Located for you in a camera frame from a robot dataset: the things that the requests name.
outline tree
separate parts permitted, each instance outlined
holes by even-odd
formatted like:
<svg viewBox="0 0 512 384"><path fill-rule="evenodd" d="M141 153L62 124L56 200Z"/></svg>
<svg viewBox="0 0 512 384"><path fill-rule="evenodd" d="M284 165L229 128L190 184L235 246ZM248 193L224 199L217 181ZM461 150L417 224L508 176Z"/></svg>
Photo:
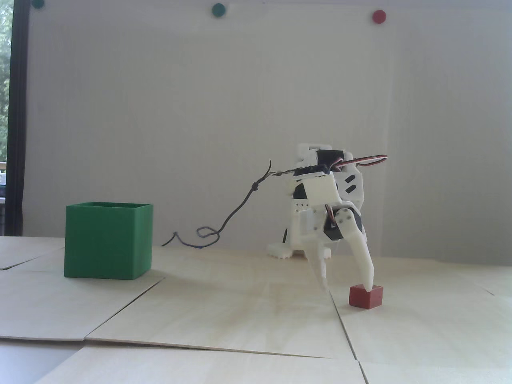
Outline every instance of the tree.
<svg viewBox="0 0 512 384"><path fill-rule="evenodd" d="M7 120L14 0L0 0L0 161L7 161Z"/></svg>

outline wooden table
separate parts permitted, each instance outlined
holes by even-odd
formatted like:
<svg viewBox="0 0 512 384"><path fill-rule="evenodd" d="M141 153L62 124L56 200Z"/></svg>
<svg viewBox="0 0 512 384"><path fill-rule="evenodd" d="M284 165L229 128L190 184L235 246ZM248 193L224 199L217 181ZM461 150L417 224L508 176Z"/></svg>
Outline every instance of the wooden table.
<svg viewBox="0 0 512 384"><path fill-rule="evenodd" d="M0 335L29 339L0 339L20 362L0 382L512 382L512 267L375 258L367 311L347 304L350 256L325 295L303 258L214 248L156 247L131 282L65 279L52 242L0 238L0 265L24 259L0 271Z"/></svg>

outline green magnet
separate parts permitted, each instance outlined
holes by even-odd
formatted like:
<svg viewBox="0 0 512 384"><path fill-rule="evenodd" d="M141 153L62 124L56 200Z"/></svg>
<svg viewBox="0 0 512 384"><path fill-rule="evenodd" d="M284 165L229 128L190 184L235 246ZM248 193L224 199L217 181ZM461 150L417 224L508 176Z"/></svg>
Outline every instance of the green magnet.
<svg viewBox="0 0 512 384"><path fill-rule="evenodd" d="M211 8L211 12L215 17L222 17L226 14L226 6L224 4L217 3Z"/></svg>
<svg viewBox="0 0 512 384"><path fill-rule="evenodd" d="M41 9L45 6L45 0L32 0L32 6L36 9Z"/></svg>

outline green cube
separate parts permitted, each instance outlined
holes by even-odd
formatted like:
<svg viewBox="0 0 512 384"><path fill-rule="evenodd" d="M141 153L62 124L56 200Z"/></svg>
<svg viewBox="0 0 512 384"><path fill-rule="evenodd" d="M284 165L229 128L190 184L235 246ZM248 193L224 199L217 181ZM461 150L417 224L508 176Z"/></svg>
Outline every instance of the green cube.
<svg viewBox="0 0 512 384"><path fill-rule="evenodd" d="M152 204L68 205L64 276L136 279L151 268L152 240Z"/></svg>

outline white wall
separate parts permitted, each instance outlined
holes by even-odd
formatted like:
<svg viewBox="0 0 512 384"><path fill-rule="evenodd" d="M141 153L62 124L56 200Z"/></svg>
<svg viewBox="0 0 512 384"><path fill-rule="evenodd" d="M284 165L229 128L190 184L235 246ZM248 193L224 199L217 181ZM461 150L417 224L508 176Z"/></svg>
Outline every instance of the white wall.
<svg viewBox="0 0 512 384"><path fill-rule="evenodd" d="M512 17L394 18L383 253L512 264Z"/></svg>
<svg viewBox="0 0 512 384"><path fill-rule="evenodd" d="M393 23L373 8L52 0L30 17L25 234L63 236L65 206L151 202L154 240L219 226L300 142L386 152ZM385 166L365 169L379 254ZM219 246L265 249L287 226L268 180Z"/></svg>

